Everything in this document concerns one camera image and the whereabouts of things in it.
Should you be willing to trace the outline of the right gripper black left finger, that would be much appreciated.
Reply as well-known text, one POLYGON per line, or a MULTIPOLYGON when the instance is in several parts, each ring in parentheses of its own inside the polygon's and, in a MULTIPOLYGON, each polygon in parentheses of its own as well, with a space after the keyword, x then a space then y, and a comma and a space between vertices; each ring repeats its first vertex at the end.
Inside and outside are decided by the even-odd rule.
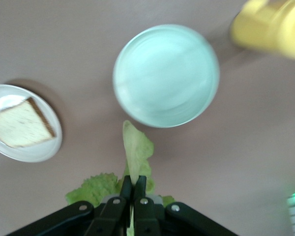
POLYGON ((10 233, 11 236, 124 236, 130 225, 130 176, 125 176, 119 194, 104 198, 94 207, 79 201, 10 233))

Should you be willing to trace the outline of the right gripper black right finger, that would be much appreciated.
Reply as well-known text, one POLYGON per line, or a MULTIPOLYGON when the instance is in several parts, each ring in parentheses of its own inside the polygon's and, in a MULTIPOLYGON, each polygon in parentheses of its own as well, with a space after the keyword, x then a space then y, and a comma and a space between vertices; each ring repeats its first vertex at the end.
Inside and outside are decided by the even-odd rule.
POLYGON ((134 235, 136 236, 235 236, 231 230, 182 202, 166 207, 156 195, 146 194, 147 178, 134 187, 134 235))

